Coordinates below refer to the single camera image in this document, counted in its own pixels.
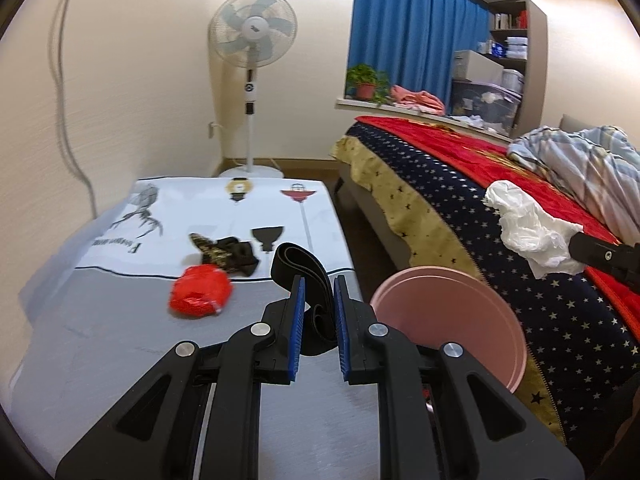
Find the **white plastic bag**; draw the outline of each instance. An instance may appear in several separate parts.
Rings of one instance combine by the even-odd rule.
[[[569,240],[580,224],[554,218],[513,182],[497,180],[486,190],[484,203],[498,210],[505,247],[523,256],[536,279],[550,272],[578,274],[584,265],[569,256]]]

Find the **white wall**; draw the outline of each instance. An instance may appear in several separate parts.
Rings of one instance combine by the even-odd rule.
[[[30,336],[18,291],[90,219],[54,134],[47,33],[57,1],[26,0],[0,41],[0,400]],[[207,25],[222,1],[71,1],[68,127],[100,210],[141,176],[210,175],[220,161],[219,139],[207,137],[209,73],[219,78]]]
[[[546,0],[543,123],[613,124],[640,147],[640,36],[616,0]]]
[[[258,69],[257,156],[330,158],[332,144],[362,112],[335,109],[344,91],[353,0],[288,0],[298,36],[277,62]],[[225,72],[225,155],[245,154],[242,70]]]

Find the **pink bucket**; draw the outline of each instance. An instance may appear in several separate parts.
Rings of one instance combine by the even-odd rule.
[[[412,267],[378,287],[378,320],[422,346],[460,343],[514,392],[527,364],[527,345],[511,307],[489,286],[444,267]]]

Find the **fan hub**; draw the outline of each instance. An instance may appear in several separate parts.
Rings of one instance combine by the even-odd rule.
[[[269,23],[261,16],[251,16],[244,20],[241,32],[247,41],[253,43],[261,40],[269,33]]]

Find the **pink blanket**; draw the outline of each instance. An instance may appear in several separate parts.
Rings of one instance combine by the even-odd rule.
[[[406,88],[393,85],[390,90],[391,98],[402,108],[411,108],[412,105],[426,107],[431,114],[444,115],[444,104],[435,95],[422,90],[421,92],[411,92]]]

